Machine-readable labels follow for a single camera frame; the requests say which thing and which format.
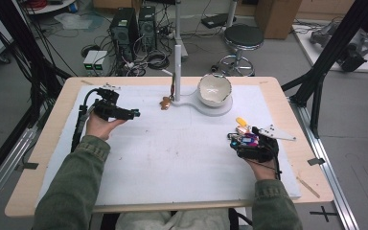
small brown object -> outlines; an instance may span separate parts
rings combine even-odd
[[[160,104],[161,104],[161,110],[167,110],[167,109],[169,109],[171,102],[172,101],[170,100],[169,97],[163,97],[163,101],[160,102]]]

white paper sheet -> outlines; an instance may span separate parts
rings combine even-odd
[[[97,87],[80,90],[50,160],[39,199],[70,151],[80,104],[87,92]],[[183,86],[181,94],[195,89]],[[118,91],[117,105],[139,108],[141,116],[112,131],[107,141],[111,153],[96,205],[252,200],[256,179],[229,147],[226,135],[235,131],[237,117],[255,127],[273,124],[260,87],[233,85],[233,107],[221,117],[202,115],[189,106],[161,110],[159,103],[169,91],[169,86],[161,85],[122,86]],[[92,95],[88,104],[96,97]],[[282,181],[291,198],[300,197],[282,141],[279,147]]]

wooden table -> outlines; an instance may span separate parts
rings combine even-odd
[[[307,202],[329,202],[334,199],[333,192],[318,165],[311,166],[307,161],[314,158],[311,147],[295,118],[285,94],[279,82],[271,77],[254,78],[228,78],[233,85],[259,85],[264,95],[265,102],[271,113],[276,127],[292,133],[297,141],[284,142],[290,163],[302,196],[295,199],[295,203]],[[187,77],[181,79],[182,85],[196,85],[199,77]],[[11,196],[5,213],[9,217],[30,217],[35,212],[35,203],[43,183],[44,174],[51,155],[54,152],[61,131],[68,118],[71,108],[84,85],[169,85],[171,78],[166,77],[141,77],[141,78],[72,78],[67,80],[57,99],[56,105],[43,128],[40,137],[34,147],[29,162],[38,163],[36,170],[25,170]],[[244,201],[231,201],[224,204],[211,203],[189,203],[182,204],[179,209],[212,208],[212,207],[240,207],[249,206]],[[99,212],[123,212],[123,211],[146,211],[154,209],[176,210],[174,204],[149,207],[144,205],[133,205],[119,207],[116,210],[108,207]]]

person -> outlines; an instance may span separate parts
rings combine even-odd
[[[61,164],[47,193],[34,212],[34,230],[89,229],[110,151],[106,142],[110,132],[125,121],[107,122],[91,113],[85,136]],[[253,229],[302,229],[295,207],[280,180],[271,169],[274,162],[262,165],[246,161],[256,176],[252,206]],[[229,229],[227,209],[147,212],[121,214],[116,229]]]

hand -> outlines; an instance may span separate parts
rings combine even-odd
[[[94,112],[91,112],[88,122],[86,123],[85,135],[96,136],[106,141],[109,138],[109,133],[115,127],[125,122],[125,120],[115,120],[112,122],[108,122],[100,118]]]
[[[244,160],[252,168],[252,171],[255,174],[257,180],[276,179],[276,172],[274,171],[274,159],[263,163],[259,163],[258,161],[249,159]]]

